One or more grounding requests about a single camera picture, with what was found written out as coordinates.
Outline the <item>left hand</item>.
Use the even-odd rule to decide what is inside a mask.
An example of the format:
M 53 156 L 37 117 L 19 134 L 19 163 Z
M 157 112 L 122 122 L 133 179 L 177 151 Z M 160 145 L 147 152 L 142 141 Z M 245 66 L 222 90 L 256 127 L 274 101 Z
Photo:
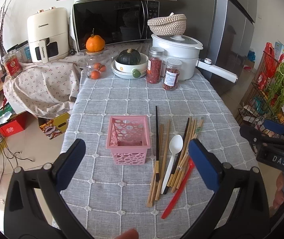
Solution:
M 122 233 L 121 235 L 119 235 L 118 237 L 116 237 L 115 239 L 138 239 L 139 238 L 139 233 L 137 232 L 136 229 L 130 229 L 124 233 Z

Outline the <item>right hand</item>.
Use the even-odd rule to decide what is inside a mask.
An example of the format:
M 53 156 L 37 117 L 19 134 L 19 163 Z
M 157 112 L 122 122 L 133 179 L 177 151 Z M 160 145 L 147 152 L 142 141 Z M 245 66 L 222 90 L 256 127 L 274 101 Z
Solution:
M 284 173 L 281 172 L 276 180 L 276 193 L 274 195 L 273 208 L 277 210 L 284 202 Z

